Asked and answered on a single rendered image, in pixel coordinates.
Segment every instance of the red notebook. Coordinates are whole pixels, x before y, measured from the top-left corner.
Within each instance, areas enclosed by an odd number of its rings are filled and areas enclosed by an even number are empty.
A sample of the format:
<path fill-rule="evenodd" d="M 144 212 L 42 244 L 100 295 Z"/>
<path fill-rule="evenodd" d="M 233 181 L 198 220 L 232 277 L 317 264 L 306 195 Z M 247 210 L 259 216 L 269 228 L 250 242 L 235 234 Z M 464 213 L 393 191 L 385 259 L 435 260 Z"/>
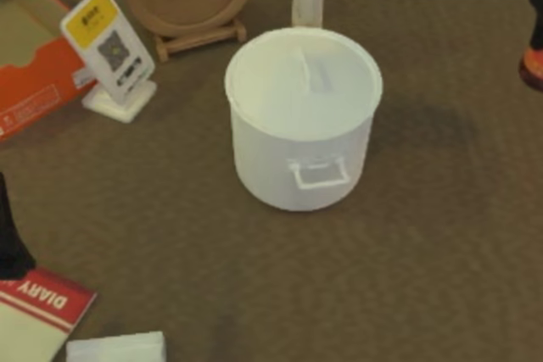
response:
<path fill-rule="evenodd" d="M 51 361 L 95 298 L 44 269 L 22 281 L 0 281 L 0 361 Z"/>

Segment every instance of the bottle label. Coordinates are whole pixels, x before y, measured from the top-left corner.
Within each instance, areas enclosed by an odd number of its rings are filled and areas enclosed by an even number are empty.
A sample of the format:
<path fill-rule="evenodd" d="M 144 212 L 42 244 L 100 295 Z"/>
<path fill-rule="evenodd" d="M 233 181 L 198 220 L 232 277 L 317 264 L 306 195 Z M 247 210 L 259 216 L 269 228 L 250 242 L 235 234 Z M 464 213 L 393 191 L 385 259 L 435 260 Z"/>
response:
<path fill-rule="evenodd" d="M 535 51 L 530 48 L 526 51 L 524 65 L 532 75 L 543 80 L 543 50 Z"/>

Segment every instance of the pot handle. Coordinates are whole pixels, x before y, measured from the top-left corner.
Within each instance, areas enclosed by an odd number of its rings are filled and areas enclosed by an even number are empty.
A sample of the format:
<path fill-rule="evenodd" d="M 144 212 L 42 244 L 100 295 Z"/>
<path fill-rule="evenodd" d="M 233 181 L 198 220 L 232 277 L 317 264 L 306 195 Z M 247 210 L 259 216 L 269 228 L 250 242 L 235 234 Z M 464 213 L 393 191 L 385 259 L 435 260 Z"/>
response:
<path fill-rule="evenodd" d="M 341 174 L 341 178 L 337 180 L 308 183 L 308 182 L 305 182 L 304 178 L 302 177 L 302 170 L 319 171 L 319 170 L 328 169 L 333 165 L 338 166 L 339 173 Z M 339 186 L 344 186 L 345 184 L 350 183 L 350 177 L 349 177 L 349 174 L 347 174 L 345 159 L 343 157 L 337 158 L 334 161 L 331 161 L 329 163 L 311 164 L 304 167 L 302 167 L 300 163 L 293 163 L 290 165 L 290 169 L 294 172 L 294 179 L 296 180 L 296 184 L 298 185 L 298 188 L 304 191 L 319 190 L 319 189 L 330 188 L 330 187 L 339 187 Z"/>

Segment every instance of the red bottle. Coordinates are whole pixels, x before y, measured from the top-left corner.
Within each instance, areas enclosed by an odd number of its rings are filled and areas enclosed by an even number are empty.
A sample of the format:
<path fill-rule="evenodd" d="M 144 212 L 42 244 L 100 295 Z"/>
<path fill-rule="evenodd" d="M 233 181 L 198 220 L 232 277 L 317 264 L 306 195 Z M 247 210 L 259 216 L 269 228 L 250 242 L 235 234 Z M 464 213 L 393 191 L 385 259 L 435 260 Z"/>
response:
<path fill-rule="evenodd" d="M 529 0 L 537 12 L 534 34 L 520 62 L 520 76 L 526 84 L 543 92 L 543 0 Z"/>

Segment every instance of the open box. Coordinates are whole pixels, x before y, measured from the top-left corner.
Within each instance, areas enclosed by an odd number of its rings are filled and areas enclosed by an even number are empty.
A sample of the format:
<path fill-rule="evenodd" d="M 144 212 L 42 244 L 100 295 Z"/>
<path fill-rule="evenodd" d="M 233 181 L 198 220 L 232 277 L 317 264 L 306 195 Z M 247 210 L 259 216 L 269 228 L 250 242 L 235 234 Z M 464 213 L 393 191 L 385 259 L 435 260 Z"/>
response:
<path fill-rule="evenodd" d="M 93 85 L 62 37 L 59 0 L 0 0 L 0 141 Z"/>

